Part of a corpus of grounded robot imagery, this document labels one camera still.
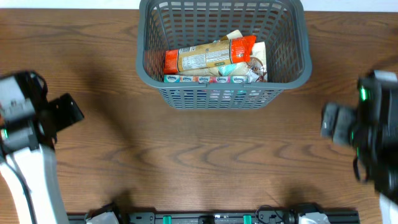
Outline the beige brown snack bag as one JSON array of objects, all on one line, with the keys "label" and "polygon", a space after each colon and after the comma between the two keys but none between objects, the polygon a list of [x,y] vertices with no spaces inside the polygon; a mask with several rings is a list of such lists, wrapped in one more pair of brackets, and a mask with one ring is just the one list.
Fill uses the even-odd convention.
[{"label": "beige brown snack bag", "polygon": [[247,63],[248,82],[267,82],[267,60],[266,60],[266,45],[264,42],[255,43],[252,52],[251,59]]}]

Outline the Kleenex tissue multipack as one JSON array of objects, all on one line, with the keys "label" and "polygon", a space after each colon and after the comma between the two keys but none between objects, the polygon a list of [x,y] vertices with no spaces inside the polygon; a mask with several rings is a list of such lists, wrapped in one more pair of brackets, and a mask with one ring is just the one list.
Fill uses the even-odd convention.
[{"label": "Kleenex tissue multipack", "polygon": [[165,75],[164,83],[247,83],[247,76],[195,76],[195,75]]}]

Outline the orange biscuit packet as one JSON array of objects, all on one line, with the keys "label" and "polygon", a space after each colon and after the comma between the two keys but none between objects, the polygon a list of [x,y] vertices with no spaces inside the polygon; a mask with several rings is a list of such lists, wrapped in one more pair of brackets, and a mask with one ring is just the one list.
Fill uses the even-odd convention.
[{"label": "orange biscuit packet", "polygon": [[249,62],[255,42],[256,36],[248,35],[237,39],[168,50],[165,53],[164,74],[172,75],[186,70]]}]

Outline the small mint snack packet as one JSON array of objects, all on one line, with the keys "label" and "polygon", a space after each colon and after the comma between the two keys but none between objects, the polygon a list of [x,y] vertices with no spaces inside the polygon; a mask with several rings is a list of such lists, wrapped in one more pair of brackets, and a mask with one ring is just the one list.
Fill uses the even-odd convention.
[{"label": "small mint snack packet", "polygon": [[218,67],[218,72],[219,75],[222,77],[225,76],[233,76],[239,74],[239,64],[230,64],[230,65],[225,65],[225,66],[220,66]]}]

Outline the brown topped Pantree bag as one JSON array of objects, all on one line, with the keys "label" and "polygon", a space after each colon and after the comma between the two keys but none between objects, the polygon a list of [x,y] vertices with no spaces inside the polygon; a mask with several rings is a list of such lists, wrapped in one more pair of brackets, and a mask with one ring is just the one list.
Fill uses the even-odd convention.
[{"label": "brown topped Pantree bag", "polygon": [[239,30],[234,30],[230,32],[229,34],[223,36],[219,40],[215,40],[215,42],[221,42],[224,40],[231,40],[231,39],[237,39],[243,37],[242,33]]}]

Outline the plain beige snack bag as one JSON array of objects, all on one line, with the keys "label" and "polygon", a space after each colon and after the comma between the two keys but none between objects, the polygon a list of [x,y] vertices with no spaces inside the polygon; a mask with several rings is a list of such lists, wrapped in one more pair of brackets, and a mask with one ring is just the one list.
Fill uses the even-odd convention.
[{"label": "plain beige snack bag", "polygon": [[178,75],[212,76],[212,77],[221,76],[217,67],[201,68],[201,69],[196,69],[196,70],[186,70],[186,71],[178,72]]}]

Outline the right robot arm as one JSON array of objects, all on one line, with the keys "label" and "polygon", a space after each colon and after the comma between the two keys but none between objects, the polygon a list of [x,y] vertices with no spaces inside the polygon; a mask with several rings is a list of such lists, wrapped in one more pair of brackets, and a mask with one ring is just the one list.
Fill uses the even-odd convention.
[{"label": "right robot arm", "polygon": [[358,91],[357,107],[325,104],[320,134],[356,151],[356,180],[373,183],[383,223],[397,223],[397,75],[373,70]]}]

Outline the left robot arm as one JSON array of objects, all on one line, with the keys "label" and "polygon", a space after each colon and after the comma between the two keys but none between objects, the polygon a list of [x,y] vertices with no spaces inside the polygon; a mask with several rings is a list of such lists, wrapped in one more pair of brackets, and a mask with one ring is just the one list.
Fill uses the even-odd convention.
[{"label": "left robot arm", "polygon": [[35,71],[1,77],[1,175],[20,223],[68,223],[57,177],[57,133],[84,115],[70,94],[49,101]]}]

